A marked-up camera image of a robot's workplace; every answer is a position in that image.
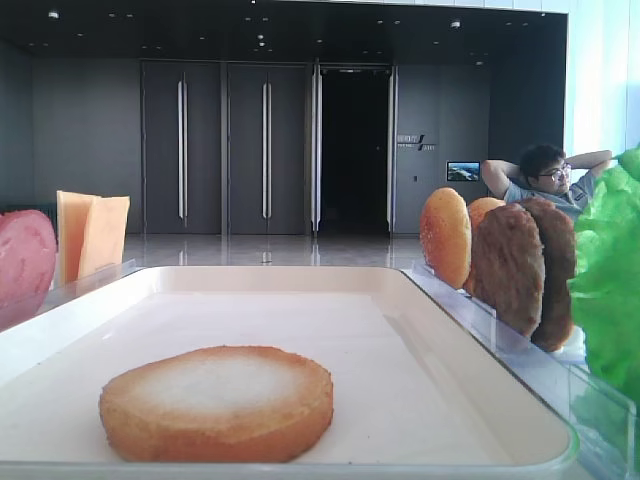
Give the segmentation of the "green lettuce leaf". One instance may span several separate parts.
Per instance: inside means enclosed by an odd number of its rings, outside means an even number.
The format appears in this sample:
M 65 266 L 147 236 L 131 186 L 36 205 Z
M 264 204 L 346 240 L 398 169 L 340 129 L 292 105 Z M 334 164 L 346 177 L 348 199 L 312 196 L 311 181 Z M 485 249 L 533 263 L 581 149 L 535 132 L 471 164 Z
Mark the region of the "green lettuce leaf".
M 616 160 L 574 224 L 577 267 L 569 287 L 590 372 L 638 402 L 639 149 Z

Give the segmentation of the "round bread slice on tray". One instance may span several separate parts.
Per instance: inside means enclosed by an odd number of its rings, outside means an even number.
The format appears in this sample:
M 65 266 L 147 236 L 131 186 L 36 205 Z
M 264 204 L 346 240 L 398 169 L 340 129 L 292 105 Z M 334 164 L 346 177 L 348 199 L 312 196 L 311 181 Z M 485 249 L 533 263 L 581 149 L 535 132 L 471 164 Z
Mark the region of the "round bread slice on tray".
M 332 422 L 330 372 L 270 346 L 216 346 L 111 379 L 99 397 L 109 445 L 134 462 L 274 463 Z

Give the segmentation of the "front brown meat patty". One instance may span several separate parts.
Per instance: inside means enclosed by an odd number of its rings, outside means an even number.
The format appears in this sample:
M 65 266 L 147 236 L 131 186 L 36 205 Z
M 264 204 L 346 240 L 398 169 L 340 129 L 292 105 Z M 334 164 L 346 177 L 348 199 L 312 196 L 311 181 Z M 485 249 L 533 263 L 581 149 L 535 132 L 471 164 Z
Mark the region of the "front brown meat patty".
M 473 295 L 529 338 L 541 322 L 543 246 L 532 215 L 517 203 L 489 211 L 472 242 Z

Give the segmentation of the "brown meat patty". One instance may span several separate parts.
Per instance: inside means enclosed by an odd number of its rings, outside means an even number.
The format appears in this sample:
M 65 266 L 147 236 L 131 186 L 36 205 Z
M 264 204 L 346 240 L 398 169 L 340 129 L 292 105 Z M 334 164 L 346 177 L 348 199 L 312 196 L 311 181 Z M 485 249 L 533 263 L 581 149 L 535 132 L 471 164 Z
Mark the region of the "brown meat patty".
M 532 215 L 517 203 L 489 211 L 472 242 L 473 295 L 529 338 L 541 322 L 543 246 Z
M 531 340 L 540 349 L 554 352 L 564 345 L 573 330 L 568 288 L 576 267 L 573 221 L 544 198 L 527 198 L 520 204 L 537 224 L 545 263 L 541 321 Z

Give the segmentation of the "right orange cheese slice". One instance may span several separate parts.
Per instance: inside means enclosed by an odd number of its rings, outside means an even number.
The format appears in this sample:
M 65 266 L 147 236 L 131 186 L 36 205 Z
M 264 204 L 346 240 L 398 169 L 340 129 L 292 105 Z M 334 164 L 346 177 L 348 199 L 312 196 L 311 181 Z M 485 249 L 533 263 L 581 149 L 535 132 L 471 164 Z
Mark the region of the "right orange cheese slice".
M 130 198 L 97 197 L 88 211 L 78 277 L 122 262 Z

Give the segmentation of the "orange cheese slice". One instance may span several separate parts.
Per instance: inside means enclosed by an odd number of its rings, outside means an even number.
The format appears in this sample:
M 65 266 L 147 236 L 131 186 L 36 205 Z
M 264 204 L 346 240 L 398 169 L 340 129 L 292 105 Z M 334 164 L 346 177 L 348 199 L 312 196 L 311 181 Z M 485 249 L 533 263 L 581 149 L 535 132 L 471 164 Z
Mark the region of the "orange cheese slice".
M 78 277 L 122 262 L 130 198 L 97 197 L 88 211 Z
M 89 209 L 96 195 L 58 190 L 58 267 L 62 285 L 78 278 L 79 260 L 84 244 L 84 231 Z

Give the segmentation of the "left orange cheese slice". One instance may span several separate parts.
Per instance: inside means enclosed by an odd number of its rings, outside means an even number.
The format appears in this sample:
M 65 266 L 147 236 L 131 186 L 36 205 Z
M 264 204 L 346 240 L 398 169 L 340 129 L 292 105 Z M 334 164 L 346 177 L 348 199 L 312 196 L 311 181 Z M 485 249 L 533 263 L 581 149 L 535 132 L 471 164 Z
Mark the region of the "left orange cheese slice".
M 79 260 L 84 244 L 84 231 L 89 209 L 96 195 L 58 190 L 58 267 L 62 285 L 78 278 Z

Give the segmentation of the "rear brown meat patty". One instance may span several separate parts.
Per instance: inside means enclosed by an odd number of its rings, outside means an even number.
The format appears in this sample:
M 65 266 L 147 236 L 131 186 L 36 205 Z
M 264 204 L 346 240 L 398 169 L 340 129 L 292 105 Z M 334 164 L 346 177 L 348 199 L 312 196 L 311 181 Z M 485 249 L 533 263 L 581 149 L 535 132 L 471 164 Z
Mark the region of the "rear brown meat patty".
M 576 267 L 573 221 L 544 198 L 527 198 L 520 204 L 537 224 L 545 263 L 541 321 L 531 340 L 540 349 L 554 352 L 564 345 L 573 330 L 568 288 Z

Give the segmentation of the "golden bun slice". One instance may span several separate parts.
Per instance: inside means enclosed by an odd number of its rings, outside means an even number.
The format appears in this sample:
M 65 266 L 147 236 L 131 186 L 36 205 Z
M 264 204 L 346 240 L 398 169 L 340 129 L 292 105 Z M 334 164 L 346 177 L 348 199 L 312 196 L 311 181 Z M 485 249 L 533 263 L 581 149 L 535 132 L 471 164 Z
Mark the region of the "golden bun slice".
M 470 272 L 472 233 L 466 202 L 452 188 L 439 188 L 426 200 L 420 241 L 426 263 L 436 276 L 460 289 Z
M 493 209 L 504 206 L 505 204 L 506 202 L 504 200 L 496 199 L 493 197 L 482 197 L 474 200 L 468 206 L 468 213 L 471 222 L 472 242 L 475 242 L 477 236 L 477 228 L 484 220 L 486 214 Z M 471 260 L 469 275 L 463 285 L 466 292 L 471 296 L 475 295 L 474 268 L 474 260 Z

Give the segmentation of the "dark double door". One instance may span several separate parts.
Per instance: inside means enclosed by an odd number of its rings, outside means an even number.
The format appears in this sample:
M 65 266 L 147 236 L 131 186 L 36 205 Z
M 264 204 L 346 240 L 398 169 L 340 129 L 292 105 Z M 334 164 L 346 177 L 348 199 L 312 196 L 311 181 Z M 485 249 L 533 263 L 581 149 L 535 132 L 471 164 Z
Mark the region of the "dark double door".
M 148 234 L 305 235 L 311 68 L 141 64 Z

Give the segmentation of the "rear golden bun slice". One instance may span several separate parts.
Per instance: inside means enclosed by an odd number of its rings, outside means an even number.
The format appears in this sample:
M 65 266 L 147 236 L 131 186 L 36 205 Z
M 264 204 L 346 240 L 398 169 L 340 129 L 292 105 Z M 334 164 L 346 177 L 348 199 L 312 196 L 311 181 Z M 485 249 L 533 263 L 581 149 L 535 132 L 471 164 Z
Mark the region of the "rear golden bun slice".
M 477 236 L 477 228 L 484 220 L 486 214 L 493 209 L 504 206 L 505 204 L 506 202 L 504 200 L 496 199 L 493 197 L 482 197 L 474 200 L 468 206 L 468 213 L 471 222 L 472 242 L 475 242 Z M 474 268 L 474 260 L 471 260 L 469 275 L 463 285 L 466 292 L 471 296 L 475 295 Z

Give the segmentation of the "cream rectangular tray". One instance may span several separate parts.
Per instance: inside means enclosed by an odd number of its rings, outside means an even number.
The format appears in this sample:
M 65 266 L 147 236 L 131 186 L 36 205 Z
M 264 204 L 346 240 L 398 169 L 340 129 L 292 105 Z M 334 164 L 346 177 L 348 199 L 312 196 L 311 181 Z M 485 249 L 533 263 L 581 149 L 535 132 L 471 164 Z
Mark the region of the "cream rectangular tray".
M 217 345 L 315 360 L 333 422 L 284 464 L 121 460 L 98 398 L 116 375 Z M 376 267 L 142 269 L 1 336 L 5 479 L 559 479 L 575 429 L 406 274 Z

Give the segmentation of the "seated man with glasses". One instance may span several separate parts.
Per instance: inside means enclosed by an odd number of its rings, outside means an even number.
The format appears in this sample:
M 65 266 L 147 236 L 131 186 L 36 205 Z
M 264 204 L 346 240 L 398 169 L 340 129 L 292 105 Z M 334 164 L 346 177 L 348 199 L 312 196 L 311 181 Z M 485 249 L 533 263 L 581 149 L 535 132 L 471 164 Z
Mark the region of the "seated man with glasses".
M 553 145 L 528 148 L 517 164 L 488 159 L 481 177 L 489 191 L 506 203 L 540 197 L 577 219 L 593 198 L 595 181 L 610 166 L 609 150 L 568 157 Z

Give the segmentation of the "small wall screen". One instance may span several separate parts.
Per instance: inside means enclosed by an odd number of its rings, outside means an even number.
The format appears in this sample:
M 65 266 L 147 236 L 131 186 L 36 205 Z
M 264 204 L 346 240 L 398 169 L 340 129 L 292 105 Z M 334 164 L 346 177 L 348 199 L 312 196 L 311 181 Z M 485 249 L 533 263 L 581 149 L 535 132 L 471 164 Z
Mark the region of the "small wall screen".
M 480 179 L 479 162 L 453 162 L 446 165 L 448 182 L 477 182 Z

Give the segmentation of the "right clear acrylic rack rail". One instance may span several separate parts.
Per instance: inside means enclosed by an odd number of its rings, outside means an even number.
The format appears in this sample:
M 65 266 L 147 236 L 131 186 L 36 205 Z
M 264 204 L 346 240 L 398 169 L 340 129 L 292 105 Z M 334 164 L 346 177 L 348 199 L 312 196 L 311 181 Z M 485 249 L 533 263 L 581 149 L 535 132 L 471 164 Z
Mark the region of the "right clear acrylic rack rail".
M 575 479 L 639 477 L 639 407 L 589 372 L 584 335 L 576 329 L 559 353 L 546 353 L 497 320 L 495 312 L 437 279 L 415 261 L 404 271 L 517 379 L 576 429 Z

